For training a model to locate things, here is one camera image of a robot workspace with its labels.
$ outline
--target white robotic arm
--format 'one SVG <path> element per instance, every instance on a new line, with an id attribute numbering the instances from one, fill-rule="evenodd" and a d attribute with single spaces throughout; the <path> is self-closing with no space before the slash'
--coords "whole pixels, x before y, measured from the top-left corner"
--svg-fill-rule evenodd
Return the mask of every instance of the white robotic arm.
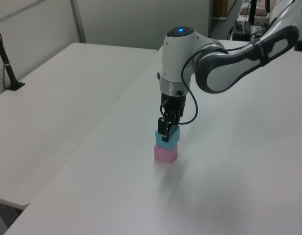
<path id="1" fill-rule="evenodd" d="M 167 33 L 159 78 L 161 112 L 162 108 L 164 112 L 158 121 L 158 130 L 163 137 L 167 136 L 170 124 L 180 124 L 191 75 L 196 75 L 196 82 L 203 91 L 222 93 L 302 39 L 302 0 L 282 3 L 272 12 L 275 18 L 268 31 L 231 54 L 217 40 L 204 37 L 190 27 L 177 27 Z"/>

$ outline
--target table surface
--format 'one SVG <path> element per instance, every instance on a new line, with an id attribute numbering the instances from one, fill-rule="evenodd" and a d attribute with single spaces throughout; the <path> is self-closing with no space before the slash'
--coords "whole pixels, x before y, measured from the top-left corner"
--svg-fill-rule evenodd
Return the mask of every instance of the table surface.
<path id="1" fill-rule="evenodd" d="M 302 53 L 222 94 L 193 79 L 173 164 L 153 158 L 160 70 L 161 50 L 6 235 L 302 235 Z"/>
<path id="2" fill-rule="evenodd" d="M 0 202 L 24 209 L 156 50 L 72 44 L 0 95 Z"/>

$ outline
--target stacked blocks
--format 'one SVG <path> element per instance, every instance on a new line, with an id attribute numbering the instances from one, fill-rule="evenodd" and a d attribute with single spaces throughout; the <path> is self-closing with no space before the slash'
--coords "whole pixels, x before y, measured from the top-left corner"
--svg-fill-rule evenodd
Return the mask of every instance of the stacked blocks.
<path id="1" fill-rule="evenodd" d="M 162 140 L 162 135 L 155 132 L 156 145 L 154 146 L 154 159 L 173 163 L 177 158 L 177 142 L 179 141 L 179 126 L 173 125 L 169 133 L 169 141 Z"/>

